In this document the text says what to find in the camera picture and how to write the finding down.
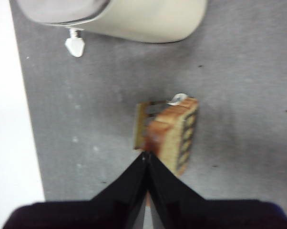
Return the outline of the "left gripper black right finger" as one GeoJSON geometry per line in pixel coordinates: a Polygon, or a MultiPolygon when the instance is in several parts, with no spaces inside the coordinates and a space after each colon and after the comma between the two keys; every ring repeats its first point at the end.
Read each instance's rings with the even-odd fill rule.
{"type": "Polygon", "coordinates": [[[148,190],[166,229],[287,229],[287,216],[272,202],[205,199],[147,153],[148,190]]]}

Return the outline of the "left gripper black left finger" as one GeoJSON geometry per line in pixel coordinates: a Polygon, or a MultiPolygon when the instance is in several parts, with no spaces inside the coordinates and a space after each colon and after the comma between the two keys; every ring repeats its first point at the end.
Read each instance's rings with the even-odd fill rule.
{"type": "Polygon", "coordinates": [[[5,229],[130,229],[145,199],[146,154],[89,200],[38,202],[15,209],[5,229]]]}

